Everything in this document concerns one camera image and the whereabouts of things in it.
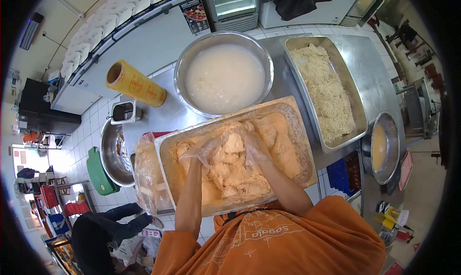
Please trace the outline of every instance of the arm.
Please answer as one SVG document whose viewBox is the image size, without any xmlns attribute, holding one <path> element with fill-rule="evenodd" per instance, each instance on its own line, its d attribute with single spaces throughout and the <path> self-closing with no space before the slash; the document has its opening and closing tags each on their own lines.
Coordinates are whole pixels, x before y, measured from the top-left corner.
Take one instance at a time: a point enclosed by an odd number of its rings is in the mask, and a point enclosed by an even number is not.
<svg viewBox="0 0 461 275">
<path fill-rule="evenodd" d="M 199 237 L 201 224 L 201 168 L 200 160 L 191 158 L 175 214 L 175 230 L 192 232 L 195 240 Z"/>
<path fill-rule="evenodd" d="M 267 147 L 254 132 L 238 130 L 245 142 L 247 165 L 258 165 L 274 191 L 275 197 L 291 214 L 304 216 L 312 207 L 308 194 L 272 162 Z"/>
<path fill-rule="evenodd" d="M 226 136 L 209 138 L 181 155 L 179 160 L 190 158 L 189 172 L 176 206 L 175 230 L 192 232 L 195 240 L 199 237 L 201 224 L 201 176 L 202 166 L 209 167 L 208 159 L 216 148 L 227 140 Z"/>
<path fill-rule="evenodd" d="M 304 216 L 314 205 L 308 194 L 272 162 L 258 164 L 275 197 L 291 214 Z"/>
</svg>

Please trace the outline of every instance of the blue basket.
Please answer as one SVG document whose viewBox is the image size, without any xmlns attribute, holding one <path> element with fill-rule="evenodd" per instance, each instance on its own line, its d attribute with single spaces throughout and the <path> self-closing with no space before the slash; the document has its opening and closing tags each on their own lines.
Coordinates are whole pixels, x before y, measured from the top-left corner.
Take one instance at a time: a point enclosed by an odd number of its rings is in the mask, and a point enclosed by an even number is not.
<svg viewBox="0 0 461 275">
<path fill-rule="evenodd" d="M 350 196 L 349 180 L 346 172 L 346 161 L 344 159 L 340 159 L 326 167 L 326 171 L 328 173 L 330 187 L 336 188 L 337 190 Z"/>
</svg>

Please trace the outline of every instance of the green lid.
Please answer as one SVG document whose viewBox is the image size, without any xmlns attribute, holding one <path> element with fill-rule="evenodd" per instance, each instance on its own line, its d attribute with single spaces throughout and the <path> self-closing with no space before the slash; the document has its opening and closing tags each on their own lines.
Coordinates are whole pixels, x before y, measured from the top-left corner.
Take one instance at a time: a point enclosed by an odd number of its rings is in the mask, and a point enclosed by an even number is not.
<svg viewBox="0 0 461 275">
<path fill-rule="evenodd" d="M 96 147 L 88 150 L 87 168 L 89 179 L 100 195 L 106 196 L 120 191 L 120 186 L 114 184 L 102 168 L 101 157 Z"/>
</svg>

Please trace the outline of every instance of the plastic glove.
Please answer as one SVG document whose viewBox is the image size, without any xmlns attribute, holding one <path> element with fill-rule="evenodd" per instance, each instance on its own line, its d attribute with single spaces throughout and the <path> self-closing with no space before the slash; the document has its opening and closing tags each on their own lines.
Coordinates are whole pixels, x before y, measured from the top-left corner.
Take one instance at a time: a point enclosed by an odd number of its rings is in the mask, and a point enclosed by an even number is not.
<svg viewBox="0 0 461 275">
<path fill-rule="evenodd" d="M 267 146 L 256 132 L 250 132 L 242 128 L 237 128 L 236 132 L 242 137 L 243 143 L 245 144 L 247 165 L 272 162 L 272 157 L 267 150 Z"/>
<path fill-rule="evenodd" d="M 192 148 L 185 151 L 180 157 L 179 161 L 191 159 L 191 158 L 198 158 L 200 162 L 204 165 L 206 169 L 210 168 L 210 164 L 208 161 L 216 152 L 216 149 L 224 144 L 229 138 L 228 134 L 223 134 L 219 137 L 207 137 L 201 142 L 195 144 Z"/>
</svg>

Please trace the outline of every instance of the jeans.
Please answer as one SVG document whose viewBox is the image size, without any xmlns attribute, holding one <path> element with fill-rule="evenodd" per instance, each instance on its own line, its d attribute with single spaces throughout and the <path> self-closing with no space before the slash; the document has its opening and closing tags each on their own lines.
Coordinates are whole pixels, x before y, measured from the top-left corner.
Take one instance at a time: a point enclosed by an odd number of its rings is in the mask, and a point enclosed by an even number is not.
<svg viewBox="0 0 461 275">
<path fill-rule="evenodd" d="M 147 225 L 152 222 L 152 217 L 146 213 L 139 217 L 131 220 L 127 224 L 120 224 L 117 221 L 124 217 L 138 214 L 142 211 L 136 203 L 130 203 L 123 206 L 119 206 L 114 209 L 110 209 L 104 213 L 84 213 L 88 219 L 96 222 L 100 225 L 109 235 L 112 240 L 120 245 L 123 239 L 129 239 L 135 237 L 139 232 L 142 231 Z"/>
</svg>

